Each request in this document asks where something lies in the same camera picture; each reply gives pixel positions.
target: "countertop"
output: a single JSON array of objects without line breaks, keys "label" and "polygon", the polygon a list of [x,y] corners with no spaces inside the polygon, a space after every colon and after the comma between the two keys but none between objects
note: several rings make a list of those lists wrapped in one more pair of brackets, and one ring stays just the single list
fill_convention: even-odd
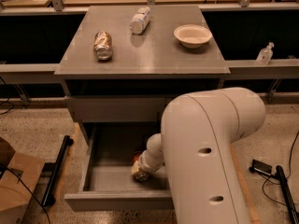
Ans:
[{"label": "countertop", "polygon": [[[186,49],[174,37],[174,30],[180,25],[207,27],[198,6],[153,6],[145,32],[132,35],[129,21],[139,8],[90,7],[55,74],[124,77],[229,74],[214,38],[198,49]],[[112,36],[113,56],[104,62],[93,55],[94,36],[100,30]]]},{"label": "countertop", "polygon": [[47,7],[51,0],[9,0],[2,2],[5,7]]}]

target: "can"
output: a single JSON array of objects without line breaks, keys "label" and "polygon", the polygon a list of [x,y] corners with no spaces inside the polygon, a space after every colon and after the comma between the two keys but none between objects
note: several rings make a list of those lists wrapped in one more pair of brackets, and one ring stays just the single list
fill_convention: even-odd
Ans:
[{"label": "can", "polygon": [[132,34],[142,34],[150,21],[150,8],[141,7],[131,19],[129,26]]},{"label": "can", "polygon": [[93,53],[98,60],[108,60],[112,57],[112,37],[106,31],[95,35]]},{"label": "can", "polygon": [[143,153],[143,151],[135,152],[135,154],[133,156],[133,166],[131,169],[132,176],[135,178],[135,180],[140,181],[140,182],[144,182],[144,181],[148,180],[148,178],[150,177],[150,173],[143,171],[139,167],[139,158],[142,153]]}]

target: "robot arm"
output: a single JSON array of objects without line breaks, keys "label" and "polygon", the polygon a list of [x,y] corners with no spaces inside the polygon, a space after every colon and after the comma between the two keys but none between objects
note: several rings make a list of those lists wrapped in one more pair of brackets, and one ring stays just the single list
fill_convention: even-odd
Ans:
[{"label": "robot arm", "polygon": [[189,93],[167,106],[161,136],[154,148],[149,140],[140,168],[156,169],[163,152],[179,224],[249,223],[230,144],[256,132],[264,118],[260,97],[241,88]]}]

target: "terrazzo floor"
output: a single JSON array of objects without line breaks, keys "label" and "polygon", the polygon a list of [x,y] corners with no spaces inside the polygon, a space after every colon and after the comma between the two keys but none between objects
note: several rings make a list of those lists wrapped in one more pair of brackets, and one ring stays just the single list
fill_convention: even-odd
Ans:
[{"label": "terrazzo floor", "polygon": [[[262,191],[264,179],[249,172],[252,159],[264,161],[274,168],[281,165],[289,173],[288,162],[293,140],[299,131],[299,96],[291,99],[276,98],[266,105],[266,120],[257,133],[233,144],[240,168],[249,187],[250,196],[262,224],[291,223],[286,206],[270,201]],[[52,224],[175,224],[173,210],[156,211],[98,211],[74,212],[64,200],[66,193],[78,192],[87,144],[76,123],[73,122],[63,100],[36,100],[27,108],[16,105],[0,116],[0,136],[16,151],[54,162],[64,136],[70,135],[74,145],[67,150],[60,179],[55,190],[56,203],[47,211]],[[292,197],[299,203],[299,140],[292,152],[292,175],[288,179]],[[35,195],[42,199],[48,179],[41,176]],[[268,195],[284,203],[279,185],[265,185]],[[47,217],[32,200],[22,224],[46,224]]]}]

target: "drawer front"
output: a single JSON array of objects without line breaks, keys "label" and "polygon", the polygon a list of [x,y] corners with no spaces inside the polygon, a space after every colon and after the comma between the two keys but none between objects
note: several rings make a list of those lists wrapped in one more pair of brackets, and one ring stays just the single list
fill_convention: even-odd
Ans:
[{"label": "drawer front", "polygon": [[74,211],[172,209],[166,170],[145,182],[131,176],[133,156],[150,136],[155,122],[94,125],[78,193],[66,194]]},{"label": "drawer front", "polygon": [[66,98],[74,121],[147,122],[160,119],[166,98]]}]

